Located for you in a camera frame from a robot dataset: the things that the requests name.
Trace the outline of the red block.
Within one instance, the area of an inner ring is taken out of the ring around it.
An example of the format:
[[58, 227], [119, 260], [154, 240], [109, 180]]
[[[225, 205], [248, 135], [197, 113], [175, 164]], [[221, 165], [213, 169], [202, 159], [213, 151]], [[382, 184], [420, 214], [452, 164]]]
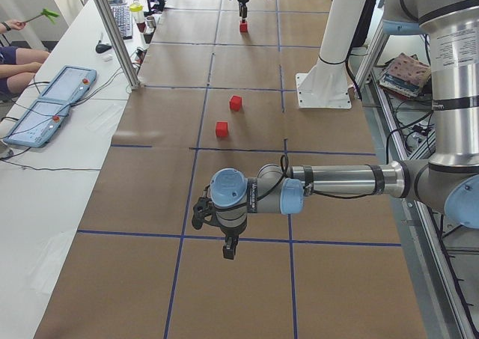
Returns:
[[215, 126], [215, 134], [217, 138], [227, 138], [229, 135], [228, 122], [217, 121]]
[[231, 111], [240, 111], [242, 108], [242, 97], [238, 95], [233, 95], [229, 100], [229, 107]]
[[246, 21], [239, 22], [239, 32], [247, 33], [248, 32], [248, 23]]

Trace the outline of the metal cup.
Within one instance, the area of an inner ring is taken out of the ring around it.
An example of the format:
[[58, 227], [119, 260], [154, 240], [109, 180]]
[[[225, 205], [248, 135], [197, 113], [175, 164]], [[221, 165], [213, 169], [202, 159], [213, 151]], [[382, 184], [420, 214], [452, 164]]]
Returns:
[[156, 19], [154, 16], [147, 16], [145, 18], [146, 31], [153, 32], [156, 29]]

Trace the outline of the yellow lid bottle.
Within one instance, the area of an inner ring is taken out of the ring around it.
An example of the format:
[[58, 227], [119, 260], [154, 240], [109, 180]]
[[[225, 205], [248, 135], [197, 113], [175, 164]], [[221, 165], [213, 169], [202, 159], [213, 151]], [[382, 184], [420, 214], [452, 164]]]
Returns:
[[132, 14], [132, 18], [135, 20], [135, 24], [138, 30], [141, 33], [144, 33], [146, 29], [143, 5], [140, 0], [133, 0], [132, 3], [129, 5], [130, 13]]

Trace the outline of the black keyboard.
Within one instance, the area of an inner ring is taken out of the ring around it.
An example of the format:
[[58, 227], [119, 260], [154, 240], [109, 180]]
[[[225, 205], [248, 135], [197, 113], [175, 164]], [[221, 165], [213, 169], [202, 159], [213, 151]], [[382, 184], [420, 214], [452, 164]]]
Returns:
[[124, 40], [132, 39], [132, 15], [126, 5], [111, 6], [112, 14]]

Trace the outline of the black computer mouse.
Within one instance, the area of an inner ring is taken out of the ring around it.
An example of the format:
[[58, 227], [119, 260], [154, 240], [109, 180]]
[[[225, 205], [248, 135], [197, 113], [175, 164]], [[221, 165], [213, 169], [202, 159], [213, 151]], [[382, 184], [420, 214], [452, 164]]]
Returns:
[[109, 44], [98, 43], [98, 44], [95, 46], [95, 52], [96, 52], [97, 54], [103, 54], [103, 53], [109, 51], [110, 49], [112, 49], [112, 46], [109, 45]]

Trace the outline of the stack of books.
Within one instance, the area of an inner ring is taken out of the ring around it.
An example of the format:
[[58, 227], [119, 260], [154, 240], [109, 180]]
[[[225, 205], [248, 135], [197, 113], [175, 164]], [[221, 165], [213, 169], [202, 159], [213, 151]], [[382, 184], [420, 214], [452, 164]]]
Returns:
[[429, 65], [401, 52], [382, 72], [379, 85], [396, 94], [413, 98], [420, 94], [430, 77]]

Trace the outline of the upper blue teach pendant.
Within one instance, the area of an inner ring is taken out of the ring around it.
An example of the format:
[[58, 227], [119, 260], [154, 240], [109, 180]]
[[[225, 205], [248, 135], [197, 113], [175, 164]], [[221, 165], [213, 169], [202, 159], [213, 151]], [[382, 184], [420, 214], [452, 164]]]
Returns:
[[96, 70], [64, 66], [40, 93], [39, 98], [60, 103], [77, 103], [89, 91], [96, 78]]

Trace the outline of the blue teach pendant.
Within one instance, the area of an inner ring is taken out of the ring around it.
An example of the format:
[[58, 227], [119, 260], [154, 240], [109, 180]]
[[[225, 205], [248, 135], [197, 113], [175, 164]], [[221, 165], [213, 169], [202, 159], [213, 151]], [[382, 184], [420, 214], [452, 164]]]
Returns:
[[69, 103], [36, 100], [4, 138], [7, 144], [42, 147], [51, 140], [70, 113]]
[[77, 103], [89, 91], [96, 78], [96, 70], [64, 66], [40, 93], [39, 98], [60, 103]]

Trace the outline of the green toy stick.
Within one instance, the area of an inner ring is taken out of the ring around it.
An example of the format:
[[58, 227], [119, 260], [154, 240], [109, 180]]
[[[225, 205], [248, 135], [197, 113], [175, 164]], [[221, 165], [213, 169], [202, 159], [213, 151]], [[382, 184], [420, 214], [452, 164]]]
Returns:
[[57, 13], [57, 12], [55, 12], [55, 11], [53, 11], [53, 10], [49, 10], [49, 9], [47, 9], [47, 8], [43, 8], [42, 11], [41, 11], [39, 14], [37, 14], [37, 15], [31, 17], [31, 18], [28, 18], [28, 19], [24, 20], [23, 22], [24, 22], [24, 23], [28, 23], [28, 22], [31, 22], [31, 21], [33, 21], [33, 20], [35, 20], [35, 19], [39, 19], [39, 18], [41, 18], [41, 17], [46, 17], [51, 23], [55, 24], [55, 20], [56, 20], [59, 16], [60, 16], [59, 13]]

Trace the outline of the lower blue teach pendant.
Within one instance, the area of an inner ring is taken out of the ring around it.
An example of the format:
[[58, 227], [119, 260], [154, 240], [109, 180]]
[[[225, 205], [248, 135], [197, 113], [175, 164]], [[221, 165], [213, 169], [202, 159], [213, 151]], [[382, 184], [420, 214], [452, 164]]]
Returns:
[[4, 138], [7, 144], [42, 147], [51, 140], [70, 113], [69, 103], [36, 100]]

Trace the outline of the seated person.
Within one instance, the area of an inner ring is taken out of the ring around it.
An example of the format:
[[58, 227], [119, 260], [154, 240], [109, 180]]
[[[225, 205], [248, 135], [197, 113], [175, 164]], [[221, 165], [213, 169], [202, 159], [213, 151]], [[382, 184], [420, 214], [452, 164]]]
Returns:
[[2, 46], [1, 92], [21, 94], [48, 57], [46, 50]]

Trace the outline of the aluminium frame post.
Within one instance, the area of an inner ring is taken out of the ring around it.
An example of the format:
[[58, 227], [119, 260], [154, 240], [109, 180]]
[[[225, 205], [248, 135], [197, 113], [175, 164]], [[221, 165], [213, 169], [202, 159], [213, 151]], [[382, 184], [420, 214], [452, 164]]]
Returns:
[[108, 0], [94, 0], [94, 3], [97, 6], [109, 39], [112, 42], [120, 67], [126, 76], [129, 86], [132, 90], [135, 90], [140, 85], [140, 81], [132, 64], [130, 54], [126, 50], [123, 38], [120, 35], [120, 30], [112, 14]]

